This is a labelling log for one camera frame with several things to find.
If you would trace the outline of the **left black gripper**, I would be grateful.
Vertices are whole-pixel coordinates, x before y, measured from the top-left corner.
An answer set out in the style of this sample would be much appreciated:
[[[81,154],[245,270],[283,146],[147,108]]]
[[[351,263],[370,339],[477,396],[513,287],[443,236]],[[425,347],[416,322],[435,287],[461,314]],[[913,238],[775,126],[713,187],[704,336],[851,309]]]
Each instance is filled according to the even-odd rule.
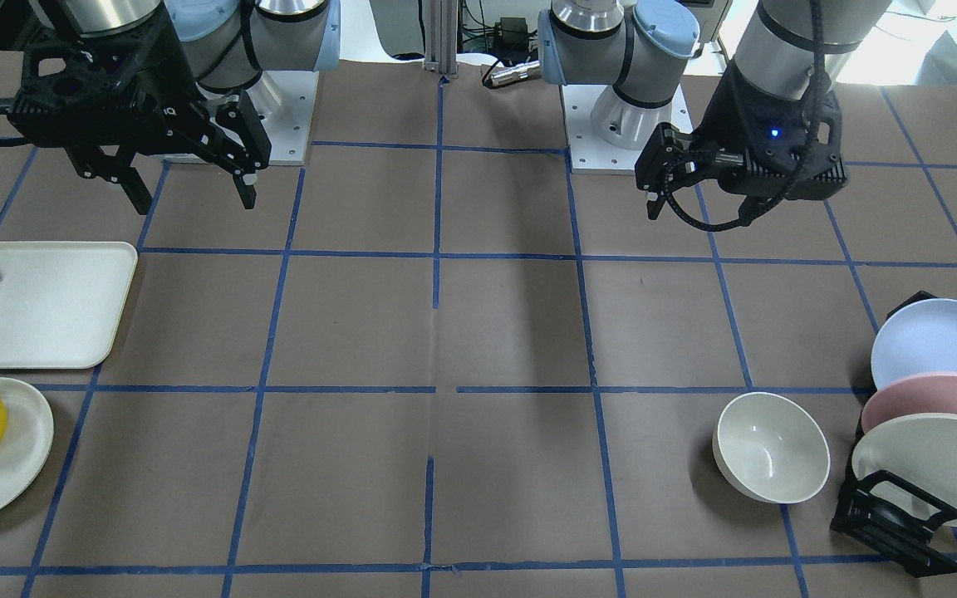
[[[635,166],[638,189],[646,194],[646,215],[660,218],[664,194],[658,186],[672,160],[698,153],[694,172],[675,167],[670,190],[717,180],[730,194],[771,199],[781,192],[797,166],[812,117],[810,98],[786,100],[748,82],[736,65],[729,65],[715,87],[703,119],[685,134],[669,124],[657,125]]]

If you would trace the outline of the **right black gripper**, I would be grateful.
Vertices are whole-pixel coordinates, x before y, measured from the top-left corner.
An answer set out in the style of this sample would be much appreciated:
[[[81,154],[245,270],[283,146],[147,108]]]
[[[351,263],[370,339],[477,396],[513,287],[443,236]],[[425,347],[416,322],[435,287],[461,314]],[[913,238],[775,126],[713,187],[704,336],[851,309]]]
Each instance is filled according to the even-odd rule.
[[[130,159],[187,153],[231,174],[254,209],[271,143],[250,100],[212,107],[200,91],[162,1],[35,1],[43,29],[24,50],[8,120],[39,147],[75,152],[83,175],[119,186],[139,215],[152,196]]]

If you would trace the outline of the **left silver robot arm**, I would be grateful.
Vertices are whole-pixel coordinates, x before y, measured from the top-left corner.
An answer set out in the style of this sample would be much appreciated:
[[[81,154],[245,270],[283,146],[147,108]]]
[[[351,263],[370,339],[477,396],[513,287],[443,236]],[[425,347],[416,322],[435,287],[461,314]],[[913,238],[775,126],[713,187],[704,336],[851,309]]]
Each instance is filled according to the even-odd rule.
[[[676,1],[554,1],[540,12],[542,78],[601,85],[593,125],[640,150],[649,219],[669,208],[705,232],[747,227],[782,201],[844,189],[836,76],[886,1],[760,1],[701,121],[690,132],[653,117],[669,107],[701,27]]]

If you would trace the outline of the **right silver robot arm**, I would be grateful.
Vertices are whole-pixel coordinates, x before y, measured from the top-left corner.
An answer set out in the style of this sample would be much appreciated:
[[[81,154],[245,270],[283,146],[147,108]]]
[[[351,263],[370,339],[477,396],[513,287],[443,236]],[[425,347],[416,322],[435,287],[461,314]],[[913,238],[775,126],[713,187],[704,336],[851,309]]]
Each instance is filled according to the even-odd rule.
[[[80,177],[152,197],[136,155],[189,154],[231,175],[254,208],[272,144],[250,90],[270,71],[329,71],[336,1],[41,1],[7,120],[64,150]]]

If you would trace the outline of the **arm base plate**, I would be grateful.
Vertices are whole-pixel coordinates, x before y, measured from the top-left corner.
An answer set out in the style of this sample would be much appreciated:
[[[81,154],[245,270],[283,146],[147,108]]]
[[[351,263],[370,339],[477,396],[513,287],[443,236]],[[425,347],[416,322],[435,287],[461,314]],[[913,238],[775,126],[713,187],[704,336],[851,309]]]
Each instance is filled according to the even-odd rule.
[[[262,71],[244,88],[271,141],[271,166],[299,166],[307,158],[320,75]]]
[[[561,91],[573,173],[633,175],[655,126],[672,124],[685,133],[694,128],[681,90],[657,109],[628,105],[609,85]]]

